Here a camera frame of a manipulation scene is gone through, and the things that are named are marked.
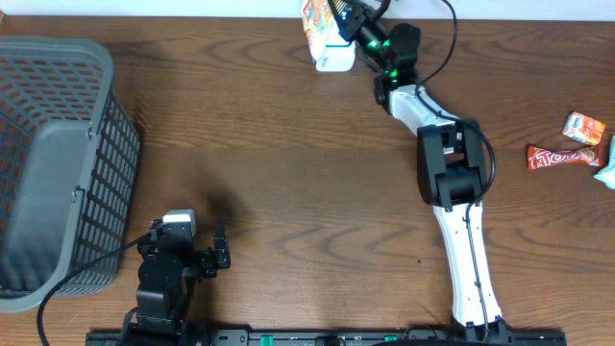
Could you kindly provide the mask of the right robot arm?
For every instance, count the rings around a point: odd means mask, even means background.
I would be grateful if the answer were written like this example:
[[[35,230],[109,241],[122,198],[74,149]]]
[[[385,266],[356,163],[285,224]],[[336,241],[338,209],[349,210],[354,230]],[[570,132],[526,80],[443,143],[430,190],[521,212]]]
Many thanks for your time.
[[[438,106],[416,64],[421,31],[408,23],[386,30],[389,4],[329,4],[340,36],[375,63],[376,102],[416,137],[417,184],[443,234],[453,285],[455,342],[505,344],[510,340],[493,293],[482,235],[483,197],[496,175],[494,149],[475,120]]]

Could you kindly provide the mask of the red Top chocolate bar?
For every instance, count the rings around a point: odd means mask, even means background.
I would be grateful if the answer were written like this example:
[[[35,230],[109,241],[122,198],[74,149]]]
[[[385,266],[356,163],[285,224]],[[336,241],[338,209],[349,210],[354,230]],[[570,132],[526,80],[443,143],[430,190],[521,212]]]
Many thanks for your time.
[[[603,167],[605,162],[603,149],[600,146],[587,146],[577,150],[566,151],[551,151],[544,148],[529,146],[527,150],[527,159],[530,170],[563,163]]]

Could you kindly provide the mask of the light blue wipes packet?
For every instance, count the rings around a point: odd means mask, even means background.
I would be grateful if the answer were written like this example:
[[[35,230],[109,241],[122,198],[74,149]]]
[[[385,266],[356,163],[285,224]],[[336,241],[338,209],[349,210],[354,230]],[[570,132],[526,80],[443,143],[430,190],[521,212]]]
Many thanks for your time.
[[[594,175],[594,178],[609,189],[615,189],[615,136],[611,138],[607,165]]]

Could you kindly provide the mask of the small orange tissue pack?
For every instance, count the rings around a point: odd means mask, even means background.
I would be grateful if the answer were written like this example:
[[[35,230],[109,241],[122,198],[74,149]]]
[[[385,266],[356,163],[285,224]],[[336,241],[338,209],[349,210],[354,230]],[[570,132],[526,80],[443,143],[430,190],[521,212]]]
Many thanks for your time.
[[[574,111],[566,119],[562,134],[583,144],[598,145],[605,128],[601,121]]]

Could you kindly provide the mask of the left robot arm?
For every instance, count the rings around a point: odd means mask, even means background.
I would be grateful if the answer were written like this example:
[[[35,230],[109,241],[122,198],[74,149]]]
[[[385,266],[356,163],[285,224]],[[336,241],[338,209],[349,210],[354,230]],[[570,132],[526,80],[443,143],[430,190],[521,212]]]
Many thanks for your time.
[[[186,321],[194,287],[231,267],[225,225],[214,227],[213,245],[194,247],[194,223],[155,220],[137,244],[136,307],[125,316],[119,345],[207,345],[209,333]]]

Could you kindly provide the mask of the white printed refill pouch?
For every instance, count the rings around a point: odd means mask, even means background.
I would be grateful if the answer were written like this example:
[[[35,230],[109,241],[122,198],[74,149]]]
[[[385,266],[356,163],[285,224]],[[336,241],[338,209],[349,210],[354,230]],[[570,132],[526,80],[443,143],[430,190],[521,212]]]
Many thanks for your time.
[[[327,0],[304,0],[300,15],[308,50],[314,62],[320,61],[328,48],[343,43]]]

